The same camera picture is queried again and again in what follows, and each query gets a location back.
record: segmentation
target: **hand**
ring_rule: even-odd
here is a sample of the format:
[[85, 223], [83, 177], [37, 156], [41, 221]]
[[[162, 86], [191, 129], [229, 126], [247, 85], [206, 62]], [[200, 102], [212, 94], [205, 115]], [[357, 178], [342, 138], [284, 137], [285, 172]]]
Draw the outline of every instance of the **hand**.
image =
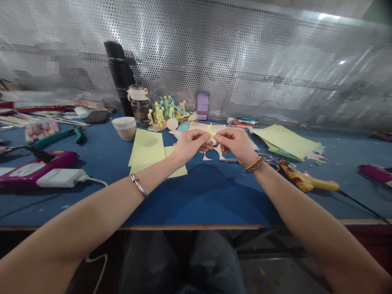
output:
[[178, 159], [181, 165], [187, 163], [197, 151], [213, 150], [212, 141], [208, 144], [210, 133], [199, 129], [181, 132], [171, 156]]
[[214, 139], [220, 144], [222, 153], [233, 152], [238, 162], [245, 168], [251, 166], [258, 158], [252, 143], [243, 129], [224, 129], [216, 133]]

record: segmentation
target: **finger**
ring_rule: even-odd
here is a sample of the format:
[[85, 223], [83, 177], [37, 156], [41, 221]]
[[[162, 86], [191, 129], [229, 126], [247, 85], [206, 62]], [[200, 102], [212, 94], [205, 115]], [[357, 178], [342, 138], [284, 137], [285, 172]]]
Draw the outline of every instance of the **finger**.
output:
[[221, 144], [223, 144], [223, 145], [225, 145], [225, 146], [227, 146], [227, 147], [229, 147], [229, 148], [234, 144], [234, 140], [229, 139], [229, 138], [226, 138], [226, 137], [224, 137], [224, 136], [222, 136], [222, 135], [216, 134], [215, 137], [214, 137], [214, 139], [215, 139], [217, 142], [219, 142], [219, 143], [221, 143]]
[[239, 132], [243, 131], [242, 129], [233, 129], [233, 128], [228, 128], [228, 129], [223, 129], [220, 130], [219, 132], [217, 132], [217, 135], [221, 135], [224, 136], [226, 138], [228, 138], [229, 136], [231, 138], [235, 138]]
[[228, 151], [228, 148], [225, 145], [221, 144], [220, 145], [220, 150], [222, 151], [222, 153], [225, 153], [225, 152]]
[[195, 144], [198, 145], [198, 147], [200, 147], [201, 145], [205, 144], [207, 142], [208, 139], [211, 138], [211, 134], [205, 132], [203, 135], [201, 135], [198, 139], [194, 140]]
[[204, 143], [203, 145], [201, 145], [201, 147], [203, 147], [203, 148], [205, 148], [207, 150], [213, 150], [214, 149], [214, 147], [211, 146], [209, 143], [208, 144]]
[[201, 136], [203, 136], [205, 134], [209, 134], [208, 132], [202, 131], [201, 129], [189, 130], [189, 131], [187, 131], [187, 133], [191, 136], [192, 140], [199, 139]]

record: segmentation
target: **leg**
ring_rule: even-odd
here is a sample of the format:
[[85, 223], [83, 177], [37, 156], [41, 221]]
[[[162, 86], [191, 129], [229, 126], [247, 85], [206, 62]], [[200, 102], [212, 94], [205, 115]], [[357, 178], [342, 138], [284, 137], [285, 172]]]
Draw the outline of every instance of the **leg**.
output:
[[132, 231], [127, 238], [120, 293], [173, 293], [178, 261], [162, 231]]
[[228, 231], [199, 231], [189, 261], [190, 283], [205, 293], [246, 294]]

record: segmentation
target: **black thermos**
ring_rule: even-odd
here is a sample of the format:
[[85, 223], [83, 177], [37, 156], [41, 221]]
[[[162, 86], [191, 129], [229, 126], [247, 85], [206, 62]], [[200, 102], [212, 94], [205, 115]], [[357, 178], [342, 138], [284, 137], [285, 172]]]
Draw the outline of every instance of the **black thermos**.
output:
[[111, 76], [116, 85], [122, 109], [126, 116], [134, 116], [131, 103], [128, 101], [127, 90], [129, 85], [135, 84], [135, 80], [129, 62], [125, 59], [124, 49], [120, 43], [114, 41], [106, 41], [103, 44], [105, 45]]

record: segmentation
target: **metal mesh panel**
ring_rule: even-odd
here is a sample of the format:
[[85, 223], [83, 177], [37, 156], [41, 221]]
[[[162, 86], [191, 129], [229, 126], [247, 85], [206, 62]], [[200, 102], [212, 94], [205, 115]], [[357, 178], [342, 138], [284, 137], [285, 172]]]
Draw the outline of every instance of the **metal mesh panel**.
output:
[[[210, 91], [212, 118], [392, 124], [390, 27], [247, 1], [5, 0], [1, 77], [40, 91], [99, 90], [119, 107], [106, 40], [123, 45], [153, 98], [193, 110], [195, 91]], [[45, 72], [53, 63], [42, 61], [42, 42], [78, 44], [79, 69]]]

